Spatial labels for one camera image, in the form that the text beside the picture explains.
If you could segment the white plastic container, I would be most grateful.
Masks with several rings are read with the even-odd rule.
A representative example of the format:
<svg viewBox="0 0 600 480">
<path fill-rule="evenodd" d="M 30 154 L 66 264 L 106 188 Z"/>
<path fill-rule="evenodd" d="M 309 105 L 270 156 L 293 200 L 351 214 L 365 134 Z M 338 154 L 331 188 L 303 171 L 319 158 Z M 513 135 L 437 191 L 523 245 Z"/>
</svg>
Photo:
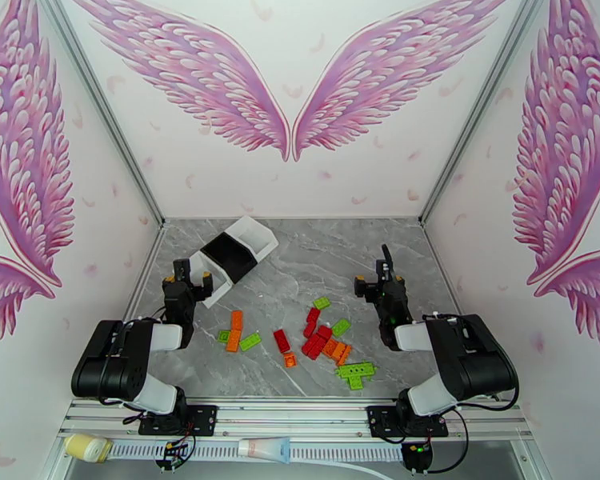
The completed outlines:
<svg viewBox="0 0 600 480">
<path fill-rule="evenodd" d="M 213 287 L 211 295 L 202 301 L 202 304 L 209 309 L 232 288 L 233 283 L 223 268 L 203 252 L 197 251 L 190 256 L 190 280 L 196 286 L 201 286 L 205 273 L 210 274 Z"/>
<path fill-rule="evenodd" d="M 256 262 L 264 260 L 278 246 L 273 231 L 250 216 L 241 217 L 228 226 L 225 232 L 244 245 Z"/>
</svg>

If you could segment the large red lego block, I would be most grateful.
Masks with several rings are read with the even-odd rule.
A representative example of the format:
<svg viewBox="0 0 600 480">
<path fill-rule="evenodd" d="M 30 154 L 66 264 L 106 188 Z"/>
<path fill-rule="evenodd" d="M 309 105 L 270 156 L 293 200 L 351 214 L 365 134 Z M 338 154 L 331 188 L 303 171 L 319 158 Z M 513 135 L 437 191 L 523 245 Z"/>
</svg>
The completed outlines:
<svg viewBox="0 0 600 480">
<path fill-rule="evenodd" d="M 301 348 L 301 352 L 311 360 L 316 360 L 327 343 L 324 337 L 313 334 Z"/>
</svg>

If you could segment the cream tape roll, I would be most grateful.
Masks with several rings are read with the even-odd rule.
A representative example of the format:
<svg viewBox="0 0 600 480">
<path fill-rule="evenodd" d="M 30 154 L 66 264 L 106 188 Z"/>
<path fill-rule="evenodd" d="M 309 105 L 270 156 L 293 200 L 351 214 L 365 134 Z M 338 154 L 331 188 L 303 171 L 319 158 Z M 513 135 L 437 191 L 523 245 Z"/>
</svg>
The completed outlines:
<svg viewBox="0 0 600 480">
<path fill-rule="evenodd" d="M 104 437 L 90 434 L 72 434 L 64 438 L 63 446 L 65 453 L 89 463 L 103 463 L 109 456 L 113 442 Z"/>
</svg>

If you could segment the aluminum table edge strip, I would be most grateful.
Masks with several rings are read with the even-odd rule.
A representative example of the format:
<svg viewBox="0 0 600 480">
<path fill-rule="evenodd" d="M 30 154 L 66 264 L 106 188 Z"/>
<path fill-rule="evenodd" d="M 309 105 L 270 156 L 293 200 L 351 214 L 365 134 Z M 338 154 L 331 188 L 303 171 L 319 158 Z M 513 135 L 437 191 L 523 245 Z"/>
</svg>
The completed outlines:
<svg viewBox="0 0 600 480">
<path fill-rule="evenodd" d="M 438 249 L 436 248 L 436 245 L 434 244 L 434 241 L 433 241 L 432 237 L 430 236 L 430 233 L 428 232 L 428 229 L 426 228 L 426 225 L 424 223 L 421 224 L 421 228 L 422 228 L 422 232 L 424 234 L 424 238 L 430 248 L 430 252 L 432 253 L 433 259 L 436 262 L 438 271 L 442 276 L 442 280 L 444 281 L 447 293 L 449 294 L 450 300 L 453 303 L 453 309 L 455 312 L 460 314 L 462 312 L 462 306 L 461 306 L 460 301 L 458 300 L 458 294 L 457 294 L 454 284 L 452 283 L 452 279 L 450 278 L 450 275 L 447 272 L 444 262 L 438 252 Z"/>
<path fill-rule="evenodd" d="M 160 247 L 162 245 L 162 242 L 163 242 L 165 234 L 166 234 L 165 226 L 166 226 L 166 220 L 163 219 L 158 224 L 157 233 L 154 236 L 154 239 L 150 245 L 150 248 L 146 254 L 146 257 L 142 263 L 142 266 L 140 267 L 138 279 L 136 280 L 134 288 L 132 289 L 130 299 L 126 306 L 125 313 L 122 316 L 122 322 L 124 324 L 131 322 L 135 317 L 135 311 L 138 308 L 138 304 L 142 297 L 143 290 L 149 279 L 151 268 L 155 262 L 155 259 L 158 255 L 158 252 L 160 250 Z"/>
</svg>

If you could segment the long green lego beam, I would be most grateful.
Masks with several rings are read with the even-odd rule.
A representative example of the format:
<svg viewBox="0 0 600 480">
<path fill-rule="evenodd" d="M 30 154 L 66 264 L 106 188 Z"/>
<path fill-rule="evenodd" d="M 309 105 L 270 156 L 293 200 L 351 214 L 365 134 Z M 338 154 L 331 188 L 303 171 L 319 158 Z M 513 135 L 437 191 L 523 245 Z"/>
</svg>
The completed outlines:
<svg viewBox="0 0 600 480">
<path fill-rule="evenodd" d="M 371 362 L 351 363 L 339 366 L 335 373 L 342 379 L 364 378 L 375 375 L 376 367 Z"/>
</svg>

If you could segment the white squeeze tube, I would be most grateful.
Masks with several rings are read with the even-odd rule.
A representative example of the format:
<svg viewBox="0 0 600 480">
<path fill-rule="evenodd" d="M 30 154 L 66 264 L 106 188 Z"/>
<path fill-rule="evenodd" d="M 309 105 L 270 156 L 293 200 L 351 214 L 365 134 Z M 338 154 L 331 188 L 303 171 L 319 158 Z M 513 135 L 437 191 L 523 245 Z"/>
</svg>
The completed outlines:
<svg viewBox="0 0 600 480">
<path fill-rule="evenodd" d="M 238 442 L 238 455 L 290 464 L 290 438 L 244 438 Z"/>
</svg>

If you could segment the small wired circuit board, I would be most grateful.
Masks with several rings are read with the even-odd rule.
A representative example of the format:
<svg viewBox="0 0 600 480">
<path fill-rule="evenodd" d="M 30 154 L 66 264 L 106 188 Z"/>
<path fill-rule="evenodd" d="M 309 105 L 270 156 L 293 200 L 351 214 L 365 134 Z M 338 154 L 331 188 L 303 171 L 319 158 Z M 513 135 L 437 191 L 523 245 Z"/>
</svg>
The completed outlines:
<svg viewBox="0 0 600 480">
<path fill-rule="evenodd" d="M 162 472 L 174 472 L 188 460 L 189 452 L 190 444 L 187 441 L 167 442 L 154 462 Z"/>
</svg>

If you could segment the black plastic container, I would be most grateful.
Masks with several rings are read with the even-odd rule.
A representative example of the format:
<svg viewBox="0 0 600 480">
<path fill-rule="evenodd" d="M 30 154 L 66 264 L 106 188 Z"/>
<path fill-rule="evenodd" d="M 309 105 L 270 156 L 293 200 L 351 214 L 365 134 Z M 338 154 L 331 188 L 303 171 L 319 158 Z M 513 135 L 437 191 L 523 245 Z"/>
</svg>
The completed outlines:
<svg viewBox="0 0 600 480">
<path fill-rule="evenodd" d="M 205 244 L 201 252 L 225 271 L 233 284 L 258 264 L 251 250 L 227 232 L 221 232 Z"/>
</svg>

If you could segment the aluminum frame post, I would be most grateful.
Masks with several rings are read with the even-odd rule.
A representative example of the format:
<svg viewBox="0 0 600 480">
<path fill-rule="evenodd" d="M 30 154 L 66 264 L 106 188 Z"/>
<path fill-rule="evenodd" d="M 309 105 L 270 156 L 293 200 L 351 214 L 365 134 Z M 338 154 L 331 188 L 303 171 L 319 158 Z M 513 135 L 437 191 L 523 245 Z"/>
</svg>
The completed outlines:
<svg viewBox="0 0 600 480">
<path fill-rule="evenodd" d="M 418 223 L 421 228 L 426 228 L 436 206 L 444 195 L 446 188 L 451 183 L 455 171 L 462 160 L 475 131 L 482 123 L 482 119 L 490 108 L 490 105 L 494 102 L 496 92 L 519 49 L 520 42 L 526 35 L 526 32 L 537 16 L 538 10 L 544 1 L 545 0 L 521 0 L 515 16 L 506 32 L 506 36 L 494 57 L 493 63 L 487 71 L 478 95 L 476 96 L 459 135 L 454 142 L 452 151 L 434 184 L 430 196 L 426 200 L 422 212 L 418 216 Z"/>
<path fill-rule="evenodd" d="M 80 43 L 77 33 L 70 21 L 61 0 L 37 0 L 42 4 L 45 14 L 49 17 L 52 27 L 60 37 L 66 51 L 74 65 L 74 69 L 80 77 L 82 84 L 89 95 L 90 100 L 100 117 L 107 134 L 109 135 L 115 149 L 118 152 L 127 172 L 132 177 L 136 187 L 152 219 L 156 221 L 159 228 L 163 228 L 166 218 L 144 177 L 140 165 L 134 157 L 134 153 L 128 143 L 123 130 L 118 123 L 114 111 L 108 101 L 101 83 Z"/>
</svg>

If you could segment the aluminum base rail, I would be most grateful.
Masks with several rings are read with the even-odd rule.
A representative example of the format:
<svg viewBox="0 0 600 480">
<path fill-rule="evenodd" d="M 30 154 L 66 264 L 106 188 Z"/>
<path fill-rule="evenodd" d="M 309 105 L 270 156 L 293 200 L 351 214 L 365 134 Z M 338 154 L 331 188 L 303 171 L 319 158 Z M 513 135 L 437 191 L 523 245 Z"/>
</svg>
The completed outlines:
<svg viewBox="0 0 600 480">
<path fill-rule="evenodd" d="M 392 406 L 383 398 L 189 398 L 189 403 L 216 406 L 212 440 L 248 437 L 289 437 L 320 442 L 363 442 L 372 438 L 366 413 L 369 405 Z M 123 424 L 131 411 L 75 399 L 59 427 L 58 436 L 85 433 L 106 438 L 136 437 L 138 424 Z M 448 440 L 467 430 L 473 440 L 531 440 L 529 424 L 519 407 L 504 412 L 462 408 L 445 416 Z"/>
</svg>

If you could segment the black controller box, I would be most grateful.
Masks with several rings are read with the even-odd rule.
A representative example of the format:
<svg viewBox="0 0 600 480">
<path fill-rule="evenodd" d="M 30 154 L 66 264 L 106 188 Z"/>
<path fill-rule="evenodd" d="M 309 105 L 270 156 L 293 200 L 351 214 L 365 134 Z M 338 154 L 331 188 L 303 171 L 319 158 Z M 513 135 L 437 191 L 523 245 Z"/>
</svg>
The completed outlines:
<svg viewBox="0 0 600 480">
<path fill-rule="evenodd" d="M 433 462 L 430 442 L 404 442 L 401 445 L 402 463 L 411 474 L 426 474 Z"/>
</svg>

